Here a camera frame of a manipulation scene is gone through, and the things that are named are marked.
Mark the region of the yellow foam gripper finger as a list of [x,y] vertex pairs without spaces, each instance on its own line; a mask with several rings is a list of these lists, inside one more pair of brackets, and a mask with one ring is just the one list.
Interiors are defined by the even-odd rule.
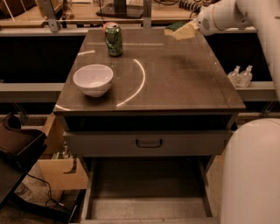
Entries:
[[194,20],[192,20],[191,22],[185,23],[185,25],[183,25],[181,28],[177,29],[176,31],[167,32],[164,29],[164,34],[167,36],[171,36],[176,40],[191,39],[195,37],[198,29],[199,27],[197,23]]

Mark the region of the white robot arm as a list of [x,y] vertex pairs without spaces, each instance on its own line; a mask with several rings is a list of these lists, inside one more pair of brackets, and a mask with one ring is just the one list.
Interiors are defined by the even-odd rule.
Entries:
[[[186,24],[164,33],[189,39],[229,29],[254,27],[272,81],[238,89],[247,99],[280,98],[280,0],[220,0],[200,10]],[[280,119],[262,118],[243,124],[231,136],[224,154],[220,224],[280,224]]]

